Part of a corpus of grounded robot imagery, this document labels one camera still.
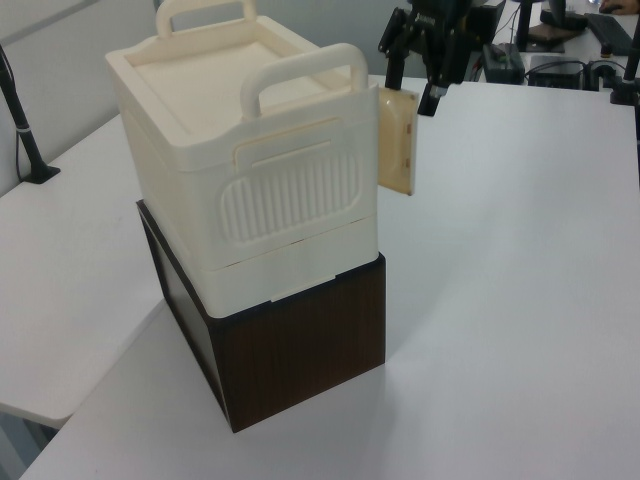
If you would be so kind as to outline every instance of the black electronic device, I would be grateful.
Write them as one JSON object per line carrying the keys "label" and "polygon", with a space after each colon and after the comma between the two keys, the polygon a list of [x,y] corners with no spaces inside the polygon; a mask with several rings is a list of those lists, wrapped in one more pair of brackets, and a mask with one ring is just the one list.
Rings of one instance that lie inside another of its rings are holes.
{"label": "black electronic device", "polygon": [[611,65],[598,61],[589,62],[582,70],[582,89],[598,92],[600,79],[604,88],[613,88],[616,79],[616,70]]}
{"label": "black electronic device", "polygon": [[506,0],[473,0],[466,30],[475,37],[474,51],[481,51],[484,44],[493,41],[505,3]]}
{"label": "black electronic device", "polygon": [[521,85],[524,81],[524,64],[512,43],[484,45],[482,65],[488,83]]}
{"label": "black electronic device", "polygon": [[385,87],[400,90],[405,59],[422,57],[427,85],[418,113],[433,116],[440,97],[452,83],[464,80],[474,37],[464,19],[472,0],[412,0],[410,11],[396,8],[380,39],[378,50],[388,59]]}
{"label": "black electronic device", "polygon": [[618,21],[606,15],[587,13],[589,29],[600,44],[610,45],[614,55],[626,57],[631,49],[631,37],[624,31]]}
{"label": "black electronic device", "polygon": [[[561,42],[556,43],[536,43],[529,38],[529,23],[531,22],[532,0],[520,1],[520,15],[518,17],[518,30],[516,31],[516,46],[521,52],[564,52]],[[567,10],[566,0],[548,0],[548,8],[557,25],[565,23]]]}
{"label": "black electronic device", "polygon": [[540,21],[546,25],[556,28],[564,28],[565,30],[573,30],[581,32],[589,25],[589,21],[585,15],[576,12],[565,12],[564,22],[559,24],[551,10],[543,8],[540,11]]}
{"label": "black electronic device", "polygon": [[580,90],[581,75],[582,64],[577,58],[534,55],[531,57],[529,86]]}

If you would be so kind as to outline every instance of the cream storage box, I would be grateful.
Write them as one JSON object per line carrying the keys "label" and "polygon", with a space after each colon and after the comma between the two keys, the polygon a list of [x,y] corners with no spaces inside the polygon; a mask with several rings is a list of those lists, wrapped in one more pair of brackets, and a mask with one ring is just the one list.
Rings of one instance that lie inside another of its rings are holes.
{"label": "cream storage box", "polygon": [[158,35],[107,62],[142,194],[207,313],[275,301],[378,257],[378,90],[362,53],[244,18]]}

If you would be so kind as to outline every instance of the cable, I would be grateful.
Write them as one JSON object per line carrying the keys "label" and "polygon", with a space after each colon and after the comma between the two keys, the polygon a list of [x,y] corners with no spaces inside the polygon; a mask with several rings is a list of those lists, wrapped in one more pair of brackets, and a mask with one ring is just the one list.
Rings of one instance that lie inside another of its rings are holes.
{"label": "cable", "polygon": [[511,21],[511,38],[509,39],[509,43],[511,45],[513,45],[513,30],[516,26],[516,13],[520,11],[520,7],[522,7],[522,4],[518,5],[518,8],[516,8],[516,11],[513,12],[513,20]]}
{"label": "cable", "polygon": [[478,60],[471,67],[471,71],[469,72],[468,82],[477,82],[478,71],[482,68],[482,57],[479,57]]}
{"label": "cable", "polygon": [[609,63],[611,65],[616,65],[617,67],[620,67],[622,70],[624,70],[626,67],[620,65],[618,62],[614,62],[613,60],[594,60],[592,62],[592,65],[595,65],[596,63]]}
{"label": "cable", "polygon": [[511,16],[507,19],[507,21],[506,21],[506,22],[504,22],[504,25],[503,25],[503,26],[501,26],[498,30],[496,30],[496,33],[494,33],[494,34],[493,34],[493,36],[494,36],[494,37],[495,37],[498,33],[500,33],[502,30],[504,30],[504,29],[505,29],[505,27],[506,27],[507,25],[509,25],[509,22],[510,22],[510,21],[511,21],[515,16],[516,16],[516,14],[518,13],[518,10],[519,10],[519,9],[520,9],[520,6],[518,6],[518,8],[516,8],[516,11],[515,11],[515,12],[513,12],[513,13],[511,14]]}
{"label": "cable", "polygon": [[22,175],[20,175],[20,134],[16,130],[16,175],[18,175],[18,181],[23,182]]}
{"label": "cable", "polygon": [[480,65],[478,67],[478,70],[476,70],[476,77],[473,79],[474,82],[479,82],[480,81],[480,74],[482,73],[482,65]]}
{"label": "cable", "polygon": [[[4,62],[7,70],[9,71],[9,78],[11,79],[11,83],[13,84],[13,88],[16,88],[16,79],[13,76],[13,69],[11,68],[11,64],[9,63],[9,59],[7,58],[6,53],[4,53],[4,49],[2,45],[0,45],[0,57],[2,57],[2,61]],[[16,129],[16,175],[18,175],[18,181],[22,183],[22,175],[20,175],[20,134]]]}
{"label": "cable", "polygon": [[582,65],[582,70],[580,70],[580,73],[582,74],[582,72],[584,71],[584,68],[587,66],[586,63],[581,62],[580,60],[560,60],[560,61],[557,61],[557,62],[549,62],[549,63],[543,63],[542,65],[538,65],[537,67],[534,67],[531,70],[529,70],[528,72],[526,72],[524,74],[524,77],[528,78],[529,74],[536,73],[536,72],[539,72],[541,70],[546,70],[547,68],[556,67],[558,65],[569,65],[569,64],[575,64],[575,63],[578,63],[578,64]]}

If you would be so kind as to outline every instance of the white desk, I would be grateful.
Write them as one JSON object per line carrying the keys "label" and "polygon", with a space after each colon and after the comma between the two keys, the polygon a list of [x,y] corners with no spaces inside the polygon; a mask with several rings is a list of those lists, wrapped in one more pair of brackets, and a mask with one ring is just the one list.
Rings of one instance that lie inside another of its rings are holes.
{"label": "white desk", "polygon": [[119,117],[0,198],[0,411],[59,428],[162,299]]}
{"label": "white desk", "polygon": [[468,83],[419,139],[379,191],[386,365],[234,435],[165,308],[23,479],[636,478],[633,112]]}

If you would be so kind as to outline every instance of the white wall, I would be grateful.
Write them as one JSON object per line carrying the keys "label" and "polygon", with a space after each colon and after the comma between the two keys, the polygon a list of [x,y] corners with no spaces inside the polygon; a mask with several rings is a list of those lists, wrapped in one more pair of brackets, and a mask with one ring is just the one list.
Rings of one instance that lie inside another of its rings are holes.
{"label": "white wall", "polygon": [[[3,45],[45,161],[113,118],[117,106],[104,55],[154,33],[152,0],[99,0]],[[17,184],[14,139],[13,121],[0,97],[0,196]],[[24,151],[21,156],[22,171],[28,171]]]}

